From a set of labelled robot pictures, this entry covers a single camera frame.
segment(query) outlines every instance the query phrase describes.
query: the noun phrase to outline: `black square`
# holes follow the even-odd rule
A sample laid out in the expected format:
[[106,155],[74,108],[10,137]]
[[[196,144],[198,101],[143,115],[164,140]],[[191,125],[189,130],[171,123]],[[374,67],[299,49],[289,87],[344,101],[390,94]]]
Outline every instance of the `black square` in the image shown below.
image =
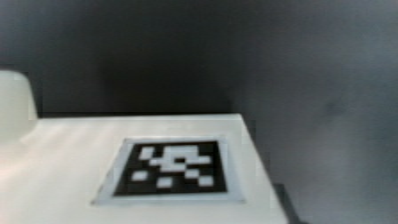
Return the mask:
[[217,141],[134,145],[114,196],[228,192]]

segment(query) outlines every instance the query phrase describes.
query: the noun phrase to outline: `white surface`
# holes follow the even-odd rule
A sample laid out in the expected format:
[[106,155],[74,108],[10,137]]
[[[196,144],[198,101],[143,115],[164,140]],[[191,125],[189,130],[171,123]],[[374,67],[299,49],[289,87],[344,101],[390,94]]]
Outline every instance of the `white surface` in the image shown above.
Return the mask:
[[173,186],[173,179],[171,177],[161,177],[159,178],[159,188],[171,188]]
[[166,155],[162,159],[157,159],[157,163],[161,163],[162,172],[178,172],[187,170],[187,165],[177,163],[178,158],[187,159],[187,164],[209,164],[210,158],[209,156],[200,156],[200,149],[196,145],[187,146],[166,146]]
[[[95,206],[127,138],[223,135],[246,203]],[[45,119],[0,150],[2,224],[287,224],[239,115]]]
[[200,185],[203,187],[214,186],[214,177],[212,176],[201,176],[200,177]]
[[143,148],[141,160],[150,160],[154,158],[154,152],[155,152],[155,148],[154,147],[145,147]]
[[36,125],[36,107],[27,77],[0,71],[0,144],[17,141]]
[[141,181],[146,180],[146,178],[148,178],[148,171],[146,170],[136,171],[132,180]]
[[185,178],[191,178],[191,179],[198,179],[200,177],[200,170],[198,169],[191,169],[185,171]]

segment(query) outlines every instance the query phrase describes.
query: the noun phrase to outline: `gray wall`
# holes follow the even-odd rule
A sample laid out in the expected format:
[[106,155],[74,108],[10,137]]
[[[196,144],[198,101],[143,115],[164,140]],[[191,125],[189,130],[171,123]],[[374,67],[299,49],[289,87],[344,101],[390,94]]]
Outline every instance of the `gray wall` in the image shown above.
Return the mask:
[[42,113],[246,116],[312,224],[398,220],[398,2],[0,2]]

